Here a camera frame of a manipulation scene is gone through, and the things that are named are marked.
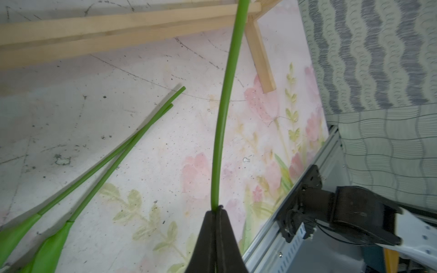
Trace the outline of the aluminium mounting rail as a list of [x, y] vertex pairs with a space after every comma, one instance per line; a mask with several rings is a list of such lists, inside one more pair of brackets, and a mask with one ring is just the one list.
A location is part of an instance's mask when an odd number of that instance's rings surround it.
[[312, 222], [299, 211], [300, 199], [306, 189], [320, 190], [327, 185], [329, 157], [340, 139], [337, 126], [328, 129], [326, 143], [243, 255], [250, 273], [288, 272], [305, 238], [310, 238]]

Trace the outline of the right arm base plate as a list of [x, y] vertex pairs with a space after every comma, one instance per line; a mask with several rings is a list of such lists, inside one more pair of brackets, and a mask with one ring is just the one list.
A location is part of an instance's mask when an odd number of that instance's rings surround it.
[[322, 189], [322, 176], [317, 165], [312, 164], [278, 209], [275, 220], [279, 232], [287, 243], [304, 223], [308, 238], [313, 234], [317, 221], [330, 222], [335, 194]]

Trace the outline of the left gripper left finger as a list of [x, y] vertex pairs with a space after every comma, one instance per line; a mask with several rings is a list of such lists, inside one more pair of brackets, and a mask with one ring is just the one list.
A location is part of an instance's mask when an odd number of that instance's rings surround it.
[[216, 271], [216, 215], [205, 213], [203, 223], [186, 273], [214, 273]]

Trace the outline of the floral pink table mat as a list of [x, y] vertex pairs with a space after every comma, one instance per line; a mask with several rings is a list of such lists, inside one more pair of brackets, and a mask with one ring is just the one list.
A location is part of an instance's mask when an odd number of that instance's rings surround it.
[[[259, 19], [276, 90], [242, 42], [220, 203], [246, 250], [327, 138], [298, 1]], [[1, 228], [42, 209], [140, 129], [181, 86], [75, 220], [59, 273], [181, 273], [210, 208], [232, 29], [1, 72]]]

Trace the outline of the white artificial tulip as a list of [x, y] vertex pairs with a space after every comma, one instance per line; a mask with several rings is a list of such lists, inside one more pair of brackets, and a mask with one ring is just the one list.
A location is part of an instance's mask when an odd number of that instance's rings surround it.
[[236, 73], [237, 62], [244, 28], [248, 19], [249, 1], [239, 1], [237, 6], [236, 18], [233, 26], [231, 45], [228, 54], [228, 60], [225, 69], [223, 88], [218, 109], [215, 142], [213, 147], [212, 159], [212, 177], [211, 177], [211, 210], [216, 211], [219, 208], [220, 196], [220, 174], [221, 161], [223, 155], [224, 137], [226, 120], [228, 116], [229, 103], [231, 100], [232, 87]]

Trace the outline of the pink artificial tulip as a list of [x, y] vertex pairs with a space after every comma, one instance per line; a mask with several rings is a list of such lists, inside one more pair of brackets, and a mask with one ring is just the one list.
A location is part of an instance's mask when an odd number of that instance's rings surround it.
[[80, 216], [82, 211], [102, 188], [102, 186], [107, 182], [112, 173], [117, 169], [120, 163], [126, 158], [133, 147], [139, 142], [139, 140], [145, 135], [149, 128], [157, 122], [163, 115], [165, 115], [174, 105], [172, 103], [163, 106], [158, 110], [157, 114], [137, 133], [135, 133], [129, 140], [127, 140], [118, 150], [110, 154], [99, 167], [95, 167], [84, 177], [81, 178], [85, 181], [91, 175], [95, 174], [100, 170], [105, 164], [107, 164], [113, 158], [117, 158], [116, 161], [109, 167], [107, 172], [102, 176], [102, 178], [97, 182], [97, 184], [92, 188], [91, 192], [85, 197], [77, 209], [73, 212], [71, 217], [66, 221], [66, 223], [52, 236], [47, 238], [40, 246], [36, 252], [34, 258], [31, 262], [20, 270], [22, 273], [54, 273], [59, 263], [61, 252], [65, 246], [69, 232], [73, 227], [76, 219]]

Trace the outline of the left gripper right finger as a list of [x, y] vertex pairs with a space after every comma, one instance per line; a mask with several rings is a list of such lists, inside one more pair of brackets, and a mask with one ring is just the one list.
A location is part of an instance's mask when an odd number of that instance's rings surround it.
[[223, 206], [216, 212], [216, 255], [217, 273], [248, 273]]

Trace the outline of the wooden clothes rack frame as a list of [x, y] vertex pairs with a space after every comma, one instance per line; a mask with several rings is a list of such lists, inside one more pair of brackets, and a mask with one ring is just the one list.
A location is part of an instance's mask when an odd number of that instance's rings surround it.
[[1, 69], [111, 51], [233, 25], [237, 4], [1, 25]]

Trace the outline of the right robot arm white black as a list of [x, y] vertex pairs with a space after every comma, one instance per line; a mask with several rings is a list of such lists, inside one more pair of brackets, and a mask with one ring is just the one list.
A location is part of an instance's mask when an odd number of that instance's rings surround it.
[[437, 268], [437, 229], [368, 189], [337, 187], [330, 226]]

